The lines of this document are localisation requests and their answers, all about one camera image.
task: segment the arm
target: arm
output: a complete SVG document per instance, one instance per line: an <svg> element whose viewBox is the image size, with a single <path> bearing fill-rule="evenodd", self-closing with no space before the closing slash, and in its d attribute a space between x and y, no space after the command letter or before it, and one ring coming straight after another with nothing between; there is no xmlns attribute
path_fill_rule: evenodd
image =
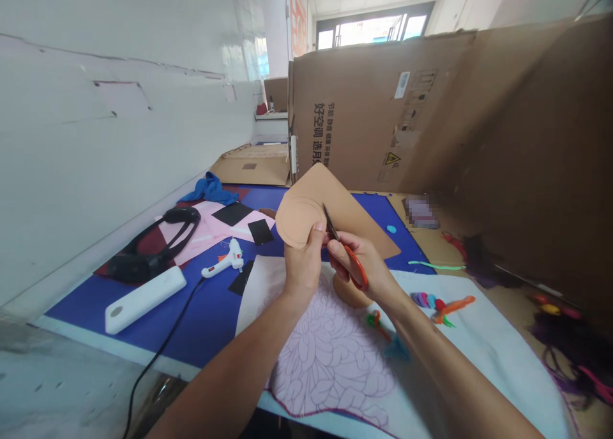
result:
<svg viewBox="0 0 613 439"><path fill-rule="evenodd" d="M398 336L423 363L437 388L470 437L542 438L539 431L445 337L401 289L372 243L339 232L358 256L368 276L366 294L390 318ZM337 241L328 242L331 263L349 280L351 261Z"/></svg>
<svg viewBox="0 0 613 439"><path fill-rule="evenodd" d="M281 349L317 290L323 230L323 224L316 224L303 249L285 247L283 293L187 385L148 439L240 435Z"/></svg>

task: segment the headphones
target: headphones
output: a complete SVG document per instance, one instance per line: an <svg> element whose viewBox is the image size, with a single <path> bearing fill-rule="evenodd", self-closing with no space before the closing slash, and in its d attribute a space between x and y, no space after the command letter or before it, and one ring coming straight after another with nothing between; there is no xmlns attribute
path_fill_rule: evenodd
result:
<svg viewBox="0 0 613 439"><path fill-rule="evenodd" d="M193 207L177 207L169 209L158 221L145 228L124 248L122 252L111 258L108 265L108 276L126 283L146 283L168 269L170 262L187 245L200 222L200 213ZM179 233L159 253L153 255L139 254L139 243L150 231L162 222L179 223L183 226ZM193 224L192 231L176 246L171 247L187 228Z"/></svg>

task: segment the black paper square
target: black paper square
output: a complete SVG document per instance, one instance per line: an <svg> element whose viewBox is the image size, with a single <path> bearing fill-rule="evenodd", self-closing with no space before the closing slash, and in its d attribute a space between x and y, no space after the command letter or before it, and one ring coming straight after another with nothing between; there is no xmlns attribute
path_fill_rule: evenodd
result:
<svg viewBox="0 0 613 439"><path fill-rule="evenodd" d="M250 260L243 267L243 272L239 273L236 279L232 282L228 291L234 292L235 294L243 296L243 292L245 291L245 286L247 286L247 280L249 279L249 275L251 274L251 269L254 267L254 261Z"/></svg>
<svg viewBox="0 0 613 439"><path fill-rule="evenodd" d="M214 212L212 216L219 219L221 222L228 224L230 227L233 227L247 217L252 211L253 209L245 206L244 204L234 203L221 208L217 212Z"/></svg>
<svg viewBox="0 0 613 439"><path fill-rule="evenodd" d="M268 224L264 219L248 223L247 226L254 237L254 243L256 246L274 239L273 234L271 233L270 228L268 228Z"/></svg>

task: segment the white power bank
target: white power bank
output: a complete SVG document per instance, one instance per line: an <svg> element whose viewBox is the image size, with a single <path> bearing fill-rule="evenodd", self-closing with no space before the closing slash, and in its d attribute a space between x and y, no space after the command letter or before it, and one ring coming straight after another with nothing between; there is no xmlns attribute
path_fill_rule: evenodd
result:
<svg viewBox="0 0 613 439"><path fill-rule="evenodd" d="M179 267L166 270L151 281L107 306L104 312L105 331L117 334L149 313L157 305L185 287L187 281Z"/></svg>

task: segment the white glue gun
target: white glue gun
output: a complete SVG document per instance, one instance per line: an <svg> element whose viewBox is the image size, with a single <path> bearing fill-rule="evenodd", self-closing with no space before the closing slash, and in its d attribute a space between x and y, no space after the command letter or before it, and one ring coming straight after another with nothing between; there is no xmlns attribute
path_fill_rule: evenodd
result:
<svg viewBox="0 0 613 439"><path fill-rule="evenodd" d="M230 265L232 265L234 270L238 269L238 271L242 273L243 263L243 252L241 251L241 247L238 245L236 238L232 238L230 240L230 252L228 255L218 264L207 269L202 269L202 277L212 278L220 271L226 270Z"/></svg>

